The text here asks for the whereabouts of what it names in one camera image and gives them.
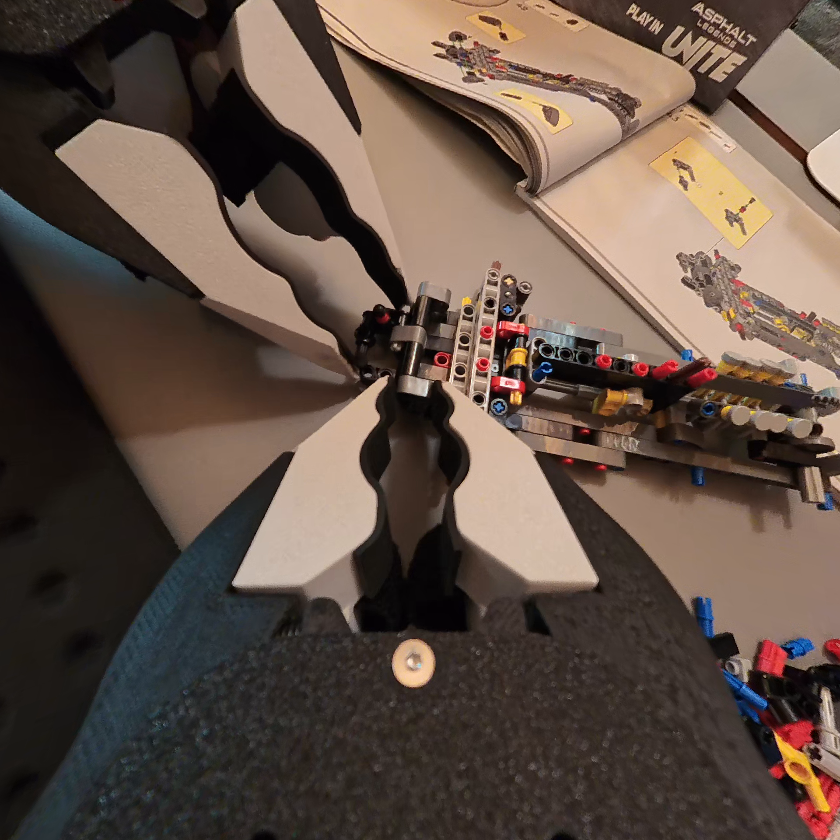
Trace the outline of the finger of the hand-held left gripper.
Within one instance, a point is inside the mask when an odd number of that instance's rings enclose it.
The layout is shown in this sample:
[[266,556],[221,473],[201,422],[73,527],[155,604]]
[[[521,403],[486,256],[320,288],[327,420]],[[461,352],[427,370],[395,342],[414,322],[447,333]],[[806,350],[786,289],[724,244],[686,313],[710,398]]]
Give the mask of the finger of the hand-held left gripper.
[[162,133],[96,120],[56,156],[197,287],[205,306],[356,379],[336,337],[310,320],[286,278],[246,250],[213,179],[185,146]]
[[396,240],[318,6],[237,5],[219,58],[268,125],[259,141],[306,183],[328,226],[353,247],[393,307],[406,304]]

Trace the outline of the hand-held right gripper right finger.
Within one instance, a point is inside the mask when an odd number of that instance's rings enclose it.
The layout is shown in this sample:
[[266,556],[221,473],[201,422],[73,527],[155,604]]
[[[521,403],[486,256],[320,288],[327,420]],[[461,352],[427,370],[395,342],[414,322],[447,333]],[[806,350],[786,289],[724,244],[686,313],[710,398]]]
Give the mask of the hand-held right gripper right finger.
[[598,575],[530,447],[453,385],[438,393],[457,587],[482,612],[501,597],[594,590]]

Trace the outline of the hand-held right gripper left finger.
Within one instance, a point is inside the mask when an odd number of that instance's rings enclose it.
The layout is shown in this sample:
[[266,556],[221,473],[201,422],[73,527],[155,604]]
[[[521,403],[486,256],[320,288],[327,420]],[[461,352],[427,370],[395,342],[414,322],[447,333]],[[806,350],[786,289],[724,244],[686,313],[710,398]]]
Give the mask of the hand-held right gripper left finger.
[[299,444],[233,579],[240,592],[335,601],[350,627],[396,547],[382,476],[391,460],[393,380],[378,380]]

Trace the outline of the long lego chassis assembly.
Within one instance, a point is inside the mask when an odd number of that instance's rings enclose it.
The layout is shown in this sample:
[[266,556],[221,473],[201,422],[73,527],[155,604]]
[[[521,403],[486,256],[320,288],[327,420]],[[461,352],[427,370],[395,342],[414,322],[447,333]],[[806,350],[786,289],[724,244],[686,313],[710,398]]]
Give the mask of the long lego chassis assembly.
[[628,455],[798,489],[838,505],[838,449],[826,421],[838,387],[816,390],[792,358],[719,361],[630,351],[620,333],[526,312],[532,284],[490,264],[460,301],[423,283],[400,308],[391,349],[396,390],[423,411],[446,382],[537,452],[600,471]]

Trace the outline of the small black lego subassembly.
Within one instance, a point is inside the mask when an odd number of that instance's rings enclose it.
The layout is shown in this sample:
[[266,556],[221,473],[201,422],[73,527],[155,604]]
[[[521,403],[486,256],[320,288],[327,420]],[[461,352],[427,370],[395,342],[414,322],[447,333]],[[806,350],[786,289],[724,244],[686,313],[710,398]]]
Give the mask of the small black lego subassembly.
[[383,304],[377,304],[373,309],[364,312],[362,321],[353,335],[353,362],[362,387],[396,374],[398,359],[391,349],[391,338],[399,314]]

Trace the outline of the pile of mixed lego pieces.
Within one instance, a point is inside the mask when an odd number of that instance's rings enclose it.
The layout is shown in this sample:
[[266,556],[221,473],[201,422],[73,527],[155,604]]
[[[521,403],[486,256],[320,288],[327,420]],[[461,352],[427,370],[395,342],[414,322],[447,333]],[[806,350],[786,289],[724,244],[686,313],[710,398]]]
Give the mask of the pile of mixed lego pieces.
[[815,650],[806,637],[764,639],[749,658],[717,632],[711,598],[694,598],[692,610],[768,772],[814,838],[838,838],[839,640],[825,641],[826,662],[805,668],[795,660]]

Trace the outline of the lego instruction sheet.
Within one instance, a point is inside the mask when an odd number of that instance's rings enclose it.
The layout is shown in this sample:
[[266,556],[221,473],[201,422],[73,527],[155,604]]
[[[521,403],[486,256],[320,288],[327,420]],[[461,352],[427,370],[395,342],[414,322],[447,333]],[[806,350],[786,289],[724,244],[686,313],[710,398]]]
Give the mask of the lego instruction sheet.
[[520,194],[676,347],[838,386],[838,230],[692,108]]

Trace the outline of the thick open lego instruction booklet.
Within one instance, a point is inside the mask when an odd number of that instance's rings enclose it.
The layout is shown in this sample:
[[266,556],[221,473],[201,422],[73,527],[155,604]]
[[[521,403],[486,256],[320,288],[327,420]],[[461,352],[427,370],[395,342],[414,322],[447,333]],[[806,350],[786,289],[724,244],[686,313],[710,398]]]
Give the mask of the thick open lego instruction booklet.
[[486,131],[532,193],[691,99],[660,54],[552,2],[318,1],[332,37]]

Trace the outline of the lego box with yellow car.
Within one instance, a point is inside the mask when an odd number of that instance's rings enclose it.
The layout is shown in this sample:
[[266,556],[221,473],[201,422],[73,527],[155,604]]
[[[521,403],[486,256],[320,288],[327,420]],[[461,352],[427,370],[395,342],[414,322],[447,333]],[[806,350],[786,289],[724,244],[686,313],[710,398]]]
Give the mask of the lego box with yellow car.
[[693,102],[717,111],[806,1],[559,1],[566,10],[688,70]]

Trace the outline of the black perforated panel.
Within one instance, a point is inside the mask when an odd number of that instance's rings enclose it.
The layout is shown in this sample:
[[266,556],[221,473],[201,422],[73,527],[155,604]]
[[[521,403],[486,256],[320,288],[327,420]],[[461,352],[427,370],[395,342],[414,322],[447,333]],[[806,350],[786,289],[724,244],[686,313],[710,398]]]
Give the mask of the black perforated panel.
[[58,769],[116,647],[178,554],[2,253],[2,838]]

